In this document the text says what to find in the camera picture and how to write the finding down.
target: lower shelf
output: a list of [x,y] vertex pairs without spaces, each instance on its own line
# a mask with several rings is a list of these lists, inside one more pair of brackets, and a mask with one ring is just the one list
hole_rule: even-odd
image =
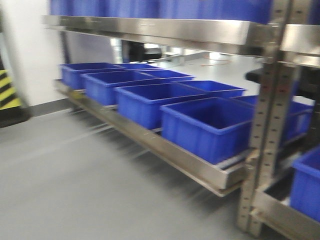
[[288,206],[291,184],[289,176],[268,189],[257,189],[251,215],[291,240],[320,239],[320,222]]
[[102,106],[87,98],[81,91],[70,89],[60,80],[55,81],[55,86],[73,104],[113,126],[217,196],[224,197],[241,186],[246,176],[244,159],[250,150],[212,165],[162,138],[156,131],[145,129],[122,117],[115,111],[115,106]]

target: metal shelving unit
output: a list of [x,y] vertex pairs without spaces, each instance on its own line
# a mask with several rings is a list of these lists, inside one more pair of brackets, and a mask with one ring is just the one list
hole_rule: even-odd
[[159,129],[148,130],[122,117],[117,113],[115,106],[102,106],[87,98],[81,91],[70,89],[60,80],[55,81],[55,86],[77,107],[113,126],[217,196],[224,197],[241,186],[245,176],[243,160],[248,155],[248,151],[212,165],[162,138],[158,134]]
[[320,25],[288,24],[281,50],[285,63],[320,68]]
[[237,224],[244,232],[259,236],[262,225],[266,224],[291,240],[315,240],[320,239],[320,223],[295,211],[286,202],[292,183],[291,162],[320,142],[320,86],[315,86],[319,97],[306,136],[308,147],[302,144],[302,139],[281,145],[301,66],[320,68],[320,26],[305,25],[312,3],[312,0],[274,0],[272,21],[268,25],[235,20],[76,16],[44,16],[43,23],[62,32],[63,45],[64,33],[75,32],[209,52],[264,56],[251,149],[218,165],[211,165],[163,139],[158,132],[121,117],[114,107],[103,107],[60,81],[56,81],[56,86],[76,106],[114,126],[216,195],[223,197],[241,186]]
[[185,49],[260,56],[267,25],[234,20],[44,16],[49,29]]
[[[320,66],[320,28],[306,25],[312,3],[310,0],[287,1],[288,13],[283,16],[283,30],[278,38],[277,68],[267,67],[268,64],[264,67],[251,137],[251,146],[256,150],[246,160],[248,176],[242,185],[238,216],[239,227],[256,237],[262,224],[266,224],[291,240],[320,239],[320,223],[288,206],[292,179],[286,176],[290,169],[279,173],[282,132],[301,66]],[[265,75],[271,74],[274,75],[273,83],[265,82]],[[317,96],[319,88],[319,83],[306,87],[312,93],[318,89]],[[303,144],[295,149],[299,154],[293,159],[320,142],[319,100],[320,97],[313,109],[309,132]],[[265,102],[268,102],[268,108],[264,106]]]

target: plastic storage bin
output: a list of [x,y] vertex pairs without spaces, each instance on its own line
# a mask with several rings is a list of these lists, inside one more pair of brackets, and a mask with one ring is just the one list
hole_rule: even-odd
[[175,19],[177,15],[177,0],[160,0],[159,18]]
[[105,17],[106,0],[73,0],[73,15]]
[[160,106],[205,97],[202,91],[177,84],[120,87],[116,91],[118,112],[146,129],[161,127]]
[[175,81],[187,81],[187,80],[192,80],[195,77],[185,74],[185,73],[181,73],[178,71],[172,71],[172,70],[144,70],[144,71],[140,71],[141,73],[146,73],[146,74],[150,74],[152,76],[155,76],[157,78],[160,79],[175,79]]
[[213,19],[215,0],[161,0],[159,17],[162,19]]
[[106,16],[111,18],[132,18],[135,0],[107,0]]
[[313,0],[311,12],[308,18],[308,24],[319,25],[320,24],[320,0]]
[[115,88],[136,85],[160,84],[164,81],[138,71],[118,71],[85,74],[85,94],[101,105],[117,104]]
[[292,208],[320,222],[320,147],[307,152],[293,164]]
[[267,24],[273,0],[161,0],[164,19],[242,20]]
[[202,0],[178,0],[175,19],[199,19]]
[[267,24],[273,0],[217,0],[216,19],[242,20]]
[[72,0],[50,0],[50,14],[60,16],[73,15]]
[[156,19],[159,17],[159,1],[133,0],[133,18]]
[[254,110],[225,98],[162,106],[162,136],[212,164],[249,147]]
[[81,74],[123,71],[124,68],[106,62],[75,63],[60,65],[62,82],[74,90],[84,89],[85,84]]
[[201,89],[211,97],[233,98],[242,96],[245,89],[210,80],[177,81],[177,84]]
[[[258,96],[240,96],[233,99],[254,107],[257,104]],[[311,121],[312,109],[313,106],[295,101],[291,102],[283,132],[283,142],[307,132]]]
[[152,66],[146,63],[124,63],[124,64],[117,64],[117,65],[130,71],[163,70],[163,68]]

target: baseboard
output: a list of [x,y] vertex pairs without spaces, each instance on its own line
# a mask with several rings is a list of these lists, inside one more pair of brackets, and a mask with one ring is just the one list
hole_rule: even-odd
[[29,111],[31,112],[33,117],[38,117],[69,108],[71,108],[71,103],[67,98],[65,98],[56,101],[46,102],[35,106],[30,106]]

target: upper shelf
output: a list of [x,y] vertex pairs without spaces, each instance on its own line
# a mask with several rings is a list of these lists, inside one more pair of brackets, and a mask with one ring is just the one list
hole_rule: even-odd
[[269,26],[236,20],[113,18],[47,15],[50,29],[186,49],[260,56]]
[[286,63],[320,68],[320,25],[288,24],[281,50]]

